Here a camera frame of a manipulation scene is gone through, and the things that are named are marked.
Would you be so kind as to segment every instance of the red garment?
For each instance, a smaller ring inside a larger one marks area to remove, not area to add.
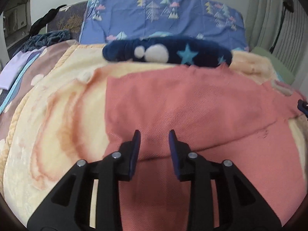
[[[306,195],[287,119],[301,114],[285,97],[227,66],[185,65],[109,78],[106,154],[141,131],[136,174],[120,183],[124,230],[186,230],[190,183],[177,181],[168,133],[206,159],[232,160],[285,224]]]

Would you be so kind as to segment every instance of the star print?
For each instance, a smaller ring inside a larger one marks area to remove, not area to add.
[[[190,65],[193,65],[193,58],[198,54],[199,52],[193,52],[190,50],[189,45],[186,44],[185,51],[178,51],[177,54],[182,58],[181,64],[189,63]]]
[[[224,59],[224,56],[218,58],[218,66],[224,62],[226,62],[226,60]]]

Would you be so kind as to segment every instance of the dark gray blanket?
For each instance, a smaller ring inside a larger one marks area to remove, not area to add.
[[[32,36],[28,41],[21,45],[14,53],[19,51],[27,52],[35,49],[40,49],[43,46],[51,46],[61,41],[70,40],[70,31],[68,29],[48,32],[42,35]]]

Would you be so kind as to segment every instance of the silver screw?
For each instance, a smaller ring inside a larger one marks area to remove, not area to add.
[[[121,157],[121,153],[120,153],[120,152],[114,152],[114,153],[112,153],[111,156],[112,156],[114,159],[118,159],[118,158]]]
[[[196,154],[196,153],[194,153],[194,152],[190,152],[190,153],[188,154],[188,157],[189,157],[190,159],[196,159],[196,158],[198,157],[198,154]]]
[[[230,161],[230,160],[224,160],[224,165],[225,165],[226,167],[231,167],[231,166],[233,165],[233,163],[232,163],[232,161]]]
[[[78,162],[77,162],[77,166],[79,166],[79,167],[82,167],[82,166],[84,166],[84,165],[86,165],[86,161],[85,160],[79,160]]]

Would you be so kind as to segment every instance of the black lamp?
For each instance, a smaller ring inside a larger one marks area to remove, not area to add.
[[[276,44],[277,44],[277,41],[278,41],[278,38],[279,38],[279,35],[280,35],[280,32],[281,32],[281,29],[282,29],[282,24],[283,24],[283,21],[285,19],[285,11],[288,10],[290,11],[291,13],[294,13],[294,2],[293,0],[284,0],[283,1],[283,12],[282,12],[282,15],[281,15],[281,21],[280,21],[280,27],[279,27],[279,31],[278,31],[278,34],[277,34],[277,37],[276,37],[276,40],[273,44],[273,46],[270,48],[270,53],[272,54],[275,47],[276,47]]]

